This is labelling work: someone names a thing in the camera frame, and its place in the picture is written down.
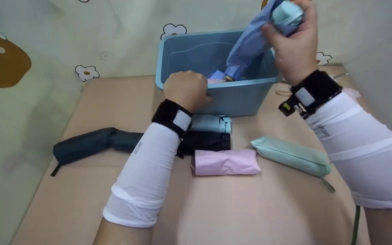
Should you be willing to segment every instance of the table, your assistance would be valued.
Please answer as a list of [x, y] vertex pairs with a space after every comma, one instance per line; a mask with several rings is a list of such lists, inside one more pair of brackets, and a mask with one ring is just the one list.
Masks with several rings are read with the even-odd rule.
[[[332, 75], [341, 66], [325, 67]], [[350, 85], [348, 77], [339, 79]], [[300, 116], [286, 118], [275, 84], [259, 113], [233, 118], [233, 149], [271, 135], [323, 151]], [[87, 82], [62, 139], [105, 127], [144, 132], [163, 95], [154, 76], [93, 79]], [[90, 245], [102, 209], [129, 154], [108, 150], [63, 166], [56, 177], [52, 159], [13, 245]], [[346, 245], [350, 244], [355, 205], [338, 171], [326, 177], [329, 193], [310, 174], [262, 157], [256, 176], [193, 177], [191, 157], [176, 158], [169, 190], [154, 228], [154, 245]], [[358, 244], [369, 244], [364, 215]]]

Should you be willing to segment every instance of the right hand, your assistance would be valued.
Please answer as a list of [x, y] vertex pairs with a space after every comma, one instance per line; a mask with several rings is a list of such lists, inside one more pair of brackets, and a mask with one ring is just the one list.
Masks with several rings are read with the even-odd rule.
[[278, 70], [287, 82], [296, 86], [317, 70], [317, 10], [310, 0], [295, 0], [305, 13], [303, 23], [289, 38], [267, 23], [261, 31], [275, 50]]

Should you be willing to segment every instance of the plastic storage box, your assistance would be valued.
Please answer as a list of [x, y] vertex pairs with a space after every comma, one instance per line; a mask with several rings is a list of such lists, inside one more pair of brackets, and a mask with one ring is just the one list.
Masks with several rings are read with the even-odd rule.
[[[209, 76], [216, 70], [225, 71], [226, 60], [242, 31], [181, 34], [160, 42], [156, 84], [163, 90], [170, 74], [194, 71]], [[267, 93], [281, 77], [270, 50], [257, 57], [247, 68], [244, 79], [237, 82], [208, 84], [208, 95], [214, 102], [196, 113], [249, 116], [255, 115]]]

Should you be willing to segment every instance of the white arm sleeve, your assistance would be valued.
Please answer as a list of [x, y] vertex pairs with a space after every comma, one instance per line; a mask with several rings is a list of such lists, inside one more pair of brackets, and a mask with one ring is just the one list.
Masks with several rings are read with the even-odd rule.
[[152, 123], [128, 158], [104, 208], [104, 218], [135, 228], [153, 227], [164, 203], [179, 138]]
[[356, 205], [392, 208], [392, 131], [345, 93], [306, 123], [349, 186]]

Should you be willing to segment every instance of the wristband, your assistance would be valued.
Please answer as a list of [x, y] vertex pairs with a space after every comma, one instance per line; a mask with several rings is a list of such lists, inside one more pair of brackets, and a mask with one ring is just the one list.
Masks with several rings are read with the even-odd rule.
[[179, 104], [165, 99], [158, 106], [152, 118], [153, 123], [161, 124], [176, 132], [182, 141], [184, 133], [191, 127], [193, 114]]
[[342, 87], [324, 71], [315, 70], [297, 86], [291, 87], [292, 96], [279, 105], [285, 116], [296, 110], [303, 119], [342, 92]]

